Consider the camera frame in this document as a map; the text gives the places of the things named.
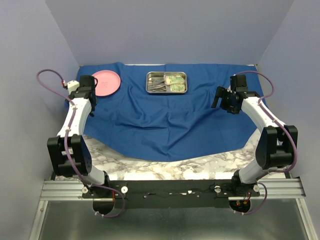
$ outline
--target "gray wall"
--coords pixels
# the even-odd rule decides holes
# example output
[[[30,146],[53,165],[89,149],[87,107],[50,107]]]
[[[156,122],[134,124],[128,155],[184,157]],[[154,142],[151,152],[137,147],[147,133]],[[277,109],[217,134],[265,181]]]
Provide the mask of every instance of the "gray wall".
[[[306,203],[320,236],[320,1],[295,0],[259,63],[276,87],[267,103],[287,124],[296,125],[298,163]]]
[[[43,0],[1,0],[0,33],[0,238],[25,240],[52,169],[47,138],[65,116],[63,100],[39,86],[35,75],[53,68],[70,80],[78,65]],[[60,89],[53,74],[42,77]]]
[[[256,64],[293,0],[45,0],[80,65]]]

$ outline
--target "pink plate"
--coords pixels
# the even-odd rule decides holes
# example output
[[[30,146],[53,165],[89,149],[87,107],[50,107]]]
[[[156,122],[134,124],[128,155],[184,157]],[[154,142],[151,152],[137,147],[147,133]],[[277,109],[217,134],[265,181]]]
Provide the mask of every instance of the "pink plate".
[[[98,79],[98,84],[95,87],[95,95],[98,97],[111,95],[120,87],[120,77],[114,71],[97,71],[92,76]]]

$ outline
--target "marble countertop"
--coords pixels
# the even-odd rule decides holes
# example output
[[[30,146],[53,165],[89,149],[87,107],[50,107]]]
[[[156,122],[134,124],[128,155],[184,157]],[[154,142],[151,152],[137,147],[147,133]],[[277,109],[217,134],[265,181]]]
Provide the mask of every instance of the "marble countertop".
[[[106,171],[110,180],[230,179],[236,170],[255,158],[259,138],[260,133],[256,129],[241,149],[181,161],[158,162],[123,156],[103,143],[84,136],[93,165]],[[273,173],[265,178],[284,178],[284,174]],[[74,178],[57,176],[56,180]]]

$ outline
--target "wrinkled fabric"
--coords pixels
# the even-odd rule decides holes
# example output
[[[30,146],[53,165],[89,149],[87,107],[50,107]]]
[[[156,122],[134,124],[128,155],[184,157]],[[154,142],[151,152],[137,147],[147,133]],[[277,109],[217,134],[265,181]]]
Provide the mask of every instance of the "wrinkled fabric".
[[[218,86],[228,88],[230,76],[256,71],[254,66],[230,64],[124,65],[80,67],[81,75],[111,70],[121,78],[112,95],[98,97],[95,117],[88,117],[84,134],[121,154],[144,160],[172,162],[243,148],[256,126],[240,112],[211,108]],[[148,72],[184,72],[183,95],[149,95]],[[257,75],[246,75],[250,91],[262,96]]]

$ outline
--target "metal tray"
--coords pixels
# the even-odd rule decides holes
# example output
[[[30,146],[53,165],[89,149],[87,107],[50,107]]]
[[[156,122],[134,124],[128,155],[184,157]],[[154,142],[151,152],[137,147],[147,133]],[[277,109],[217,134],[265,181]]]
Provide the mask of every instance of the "metal tray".
[[[164,85],[164,77],[165,74],[180,74],[182,78],[184,79],[184,85],[185,85],[185,91],[183,92],[171,92],[168,90],[168,87],[165,88],[157,88],[157,87],[152,87],[152,82],[155,81],[157,83],[160,83],[163,81]],[[148,94],[151,95],[181,95],[187,92],[188,90],[188,84],[187,84],[187,75],[182,72],[182,71],[151,71],[148,72],[146,75],[146,81],[145,81],[145,90],[147,91]]]

